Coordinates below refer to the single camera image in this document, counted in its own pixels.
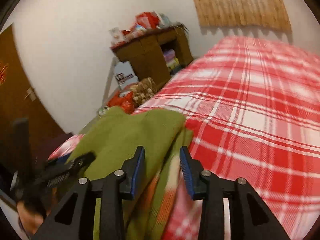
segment curtain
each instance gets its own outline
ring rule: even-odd
[[[259,25],[291,31],[282,0],[193,0],[200,26]]]

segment red plaid bedspread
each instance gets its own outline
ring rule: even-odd
[[[293,46],[227,37],[137,112],[183,113],[191,155],[221,178],[246,178],[291,239],[320,214],[320,58]],[[180,180],[163,239],[197,239],[201,201]]]

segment folded clothes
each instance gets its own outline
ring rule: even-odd
[[[179,150],[189,146],[192,131],[184,127],[184,115],[153,109],[127,115],[118,106],[91,127],[68,161],[94,151],[96,160],[80,176],[101,179],[132,158],[137,146],[145,148],[146,171],[142,190],[134,201],[124,201],[126,239],[160,240],[173,206],[180,172]],[[100,200],[97,201],[94,239],[99,239]]]
[[[163,52],[164,60],[166,63],[172,61],[174,57],[176,56],[176,53],[173,49],[169,49],[165,52]]]
[[[174,70],[177,66],[180,66],[179,60],[175,57],[172,61],[167,63],[169,70]]]

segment wooden dresser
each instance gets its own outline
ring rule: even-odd
[[[140,81],[151,77],[158,90],[171,78],[163,51],[174,49],[182,67],[193,61],[182,24],[165,29],[149,30],[143,36],[111,49],[120,61],[130,62]]]

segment bolt head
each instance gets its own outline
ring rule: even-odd
[[[83,177],[83,178],[80,178],[80,179],[78,180],[78,182],[79,182],[79,184],[84,185],[84,184],[86,184],[86,183],[88,182],[88,179],[85,178],[85,177]]]
[[[244,185],[247,183],[247,181],[244,179],[244,178],[239,178],[237,179],[237,182],[240,184],[240,185]]]
[[[120,176],[122,176],[124,174],[124,171],[123,170],[116,170],[115,171],[115,175],[117,176],[117,177],[120,177]]]
[[[201,171],[201,175],[204,176],[204,177],[209,177],[211,175],[211,172],[207,171],[207,170],[204,170],[204,171]]]

